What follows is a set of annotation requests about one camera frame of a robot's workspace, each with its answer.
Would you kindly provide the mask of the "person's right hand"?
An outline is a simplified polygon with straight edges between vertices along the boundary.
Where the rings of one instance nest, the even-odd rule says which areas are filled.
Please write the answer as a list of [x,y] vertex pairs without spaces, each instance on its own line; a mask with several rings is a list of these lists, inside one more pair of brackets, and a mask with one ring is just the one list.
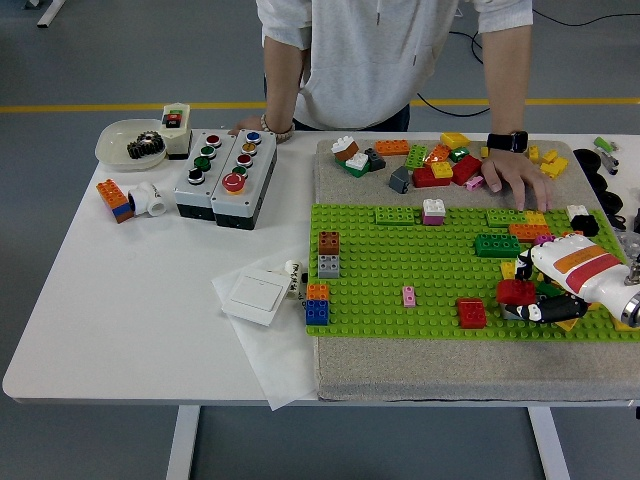
[[240,130],[254,130],[254,131],[263,131],[264,127],[262,125],[262,119],[260,116],[250,116],[240,120],[234,127],[232,127],[229,131],[229,135],[237,135]]

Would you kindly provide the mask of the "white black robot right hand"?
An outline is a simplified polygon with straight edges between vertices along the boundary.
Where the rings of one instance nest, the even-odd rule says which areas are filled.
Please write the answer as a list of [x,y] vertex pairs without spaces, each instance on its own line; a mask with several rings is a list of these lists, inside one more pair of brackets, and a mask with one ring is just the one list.
[[516,277],[527,279],[537,269],[557,282],[564,295],[505,310],[524,320],[556,323],[580,318],[590,303],[600,303],[623,324],[639,326],[639,265],[628,267],[587,237],[568,234],[536,245],[518,256]]

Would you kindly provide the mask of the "person's left hand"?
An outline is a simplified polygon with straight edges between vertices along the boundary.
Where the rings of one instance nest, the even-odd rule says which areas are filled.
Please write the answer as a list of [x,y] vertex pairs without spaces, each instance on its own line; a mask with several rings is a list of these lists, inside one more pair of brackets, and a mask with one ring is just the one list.
[[551,179],[522,153],[491,150],[483,161],[481,172],[493,193],[501,192],[505,185],[510,188],[517,210],[525,208],[526,188],[533,192],[537,210],[544,212],[552,207]]

